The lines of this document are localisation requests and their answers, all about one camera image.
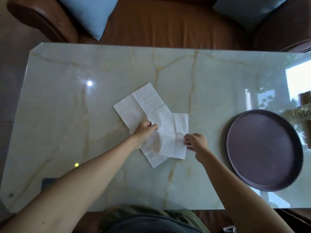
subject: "round tray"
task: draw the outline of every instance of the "round tray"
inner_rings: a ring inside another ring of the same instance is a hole
[[[298,134],[268,110],[240,114],[228,130],[226,148],[237,175],[258,190],[284,189],[301,172],[303,149]]]

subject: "green shorts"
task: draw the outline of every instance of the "green shorts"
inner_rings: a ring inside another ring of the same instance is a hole
[[[99,223],[99,232],[105,232],[111,224],[120,219],[144,214],[161,215],[167,218],[172,218],[182,223],[189,224],[204,233],[210,233],[203,222],[201,222],[191,210],[158,210],[143,205],[130,204],[120,205],[105,211]]]

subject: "person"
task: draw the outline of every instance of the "person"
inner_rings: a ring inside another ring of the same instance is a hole
[[[72,169],[37,195],[1,233],[70,233],[133,150],[139,149],[158,129],[142,122],[134,134],[107,152]],[[195,152],[238,233],[293,232],[285,221],[254,191],[237,178],[208,149],[206,138],[186,134],[185,145]],[[189,210],[162,211],[125,205],[103,215],[99,232],[208,232]]]

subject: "pillow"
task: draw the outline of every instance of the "pillow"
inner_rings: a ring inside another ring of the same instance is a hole
[[[104,33],[118,0],[59,0],[96,40]]]
[[[286,0],[217,0],[213,9],[252,31]]]

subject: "person's left arm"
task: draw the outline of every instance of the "person's left arm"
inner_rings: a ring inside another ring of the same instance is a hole
[[[107,152],[66,173],[37,195],[1,231],[70,233],[134,149],[158,129],[142,122],[135,133]]]

